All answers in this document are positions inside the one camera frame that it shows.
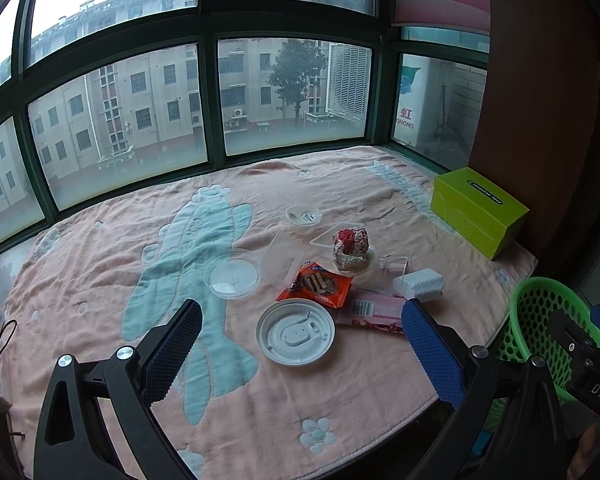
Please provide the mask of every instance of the green basket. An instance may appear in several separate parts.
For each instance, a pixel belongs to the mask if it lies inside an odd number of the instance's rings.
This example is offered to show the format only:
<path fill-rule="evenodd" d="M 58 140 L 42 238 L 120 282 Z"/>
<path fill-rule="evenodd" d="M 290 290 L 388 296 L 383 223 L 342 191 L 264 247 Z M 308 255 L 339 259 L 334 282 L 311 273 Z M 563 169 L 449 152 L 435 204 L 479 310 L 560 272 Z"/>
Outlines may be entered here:
<path fill-rule="evenodd" d="M 600 347 L 600 330 L 589 316 L 587 305 L 569 287 L 549 278 L 529 278 L 518 284 L 509 301 L 509 319 L 492 348 L 497 359 L 526 362 L 532 354 L 545 358 L 554 379 L 560 404 L 575 400 L 565 388 L 571 379 L 571 358 L 551 337 L 549 314 L 561 308 Z M 505 399 L 495 399 L 484 429 L 498 427 Z"/>

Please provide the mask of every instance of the white louvered vent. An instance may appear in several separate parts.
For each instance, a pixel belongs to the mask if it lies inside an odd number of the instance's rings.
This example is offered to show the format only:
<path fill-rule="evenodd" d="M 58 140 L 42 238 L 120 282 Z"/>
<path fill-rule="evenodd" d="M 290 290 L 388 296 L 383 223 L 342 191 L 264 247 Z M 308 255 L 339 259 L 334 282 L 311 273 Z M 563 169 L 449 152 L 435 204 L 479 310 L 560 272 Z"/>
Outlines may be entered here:
<path fill-rule="evenodd" d="M 371 49 L 333 43 L 329 47 L 327 113 L 365 121 Z"/>

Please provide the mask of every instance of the orange snack package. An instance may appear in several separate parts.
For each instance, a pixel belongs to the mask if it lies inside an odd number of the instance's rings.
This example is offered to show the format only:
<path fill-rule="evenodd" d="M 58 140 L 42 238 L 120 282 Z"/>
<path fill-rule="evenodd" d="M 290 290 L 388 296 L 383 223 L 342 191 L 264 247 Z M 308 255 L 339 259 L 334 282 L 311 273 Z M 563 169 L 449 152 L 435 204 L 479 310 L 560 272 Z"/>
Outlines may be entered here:
<path fill-rule="evenodd" d="M 353 278 L 329 272 L 315 262 L 307 262 L 289 288 L 283 290 L 276 301 L 305 298 L 329 308 L 340 308 L 351 287 Z"/>

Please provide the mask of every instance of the ribbed rubber pad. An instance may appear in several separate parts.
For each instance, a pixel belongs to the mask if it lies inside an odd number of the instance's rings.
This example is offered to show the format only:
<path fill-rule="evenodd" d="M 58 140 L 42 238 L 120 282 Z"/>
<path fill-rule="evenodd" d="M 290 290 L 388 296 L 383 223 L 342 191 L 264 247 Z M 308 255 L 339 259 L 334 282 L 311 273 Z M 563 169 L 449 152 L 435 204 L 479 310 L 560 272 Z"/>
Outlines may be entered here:
<path fill-rule="evenodd" d="M 162 336 L 157 348 L 144 364 L 144 389 L 141 390 L 140 397 L 146 406 L 163 400 L 167 395 L 201 329 L 202 310 L 199 304 L 192 301 Z"/>
<path fill-rule="evenodd" d="M 458 409 L 465 393 L 462 368 L 413 301 L 402 308 L 402 330 L 440 400 Z"/>

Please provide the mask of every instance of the pink package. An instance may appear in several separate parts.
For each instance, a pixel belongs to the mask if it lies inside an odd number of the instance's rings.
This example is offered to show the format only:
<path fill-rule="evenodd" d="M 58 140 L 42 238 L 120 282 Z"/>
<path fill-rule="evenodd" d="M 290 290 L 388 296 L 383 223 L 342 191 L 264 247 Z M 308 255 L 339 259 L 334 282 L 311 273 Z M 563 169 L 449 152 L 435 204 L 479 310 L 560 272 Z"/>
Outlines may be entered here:
<path fill-rule="evenodd" d="M 372 292 L 362 288 L 351 289 L 344 307 L 331 310 L 333 321 L 341 325 L 369 326 L 401 334 L 404 298 Z"/>

